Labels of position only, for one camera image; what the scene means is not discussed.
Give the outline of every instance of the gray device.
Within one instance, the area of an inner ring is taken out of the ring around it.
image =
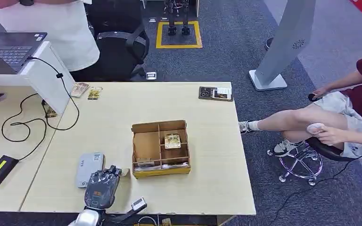
[[[48,34],[0,32],[0,74],[17,74]]]
[[[316,0],[288,0],[268,52],[256,70],[249,71],[257,91],[287,87],[281,72],[309,44]]]
[[[104,159],[105,156],[100,152],[81,155],[75,179],[76,186],[87,187],[91,174],[103,169]]]

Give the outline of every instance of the computer mouse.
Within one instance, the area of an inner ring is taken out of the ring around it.
[[[315,98],[315,99],[313,99],[313,97],[315,96],[315,94],[314,93],[311,93],[311,94],[309,94],[309,96],[307,97],[311,102],[315,102],[315,101],[318,101],[318,100],[320,100],[321,98]]]

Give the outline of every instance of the laptop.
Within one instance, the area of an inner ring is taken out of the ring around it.
[[[0,74],[17,74],[46,36],[44,32],[0,33]]]

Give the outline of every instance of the table leg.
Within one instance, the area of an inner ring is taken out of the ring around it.
[[[236,215],[217,215],[217,226],[223,226],[235,217]]]

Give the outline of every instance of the white stand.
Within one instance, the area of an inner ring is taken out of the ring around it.
[[[280,73],[309,44],[315,4],[315,0],[288,0],[268,52],[259,67],[249,71],[256,90],[287,87]]]
[[[256,70],[250,70],[249,76],[257,91],[265,91],[265,90],[271,90],[271,89],[283,89],[283,88],[287,87],[287,83],[285,82],[285,80],[281,76],[281,74],[277,75],[277,77],[275,77],[275,79],[273,79],[268,85],[262,85],[260,83],[260,81],[258,80],[255,72],[256,72]]]
[[[74,79],[50,42],[44,41],[33,57],[45,60],[62,73],[66,89],[71,92]],[[31,86],[60,115],[70,100],[56,72],[39,60],[28,61],[18,74],[0,74],[0,86]]]

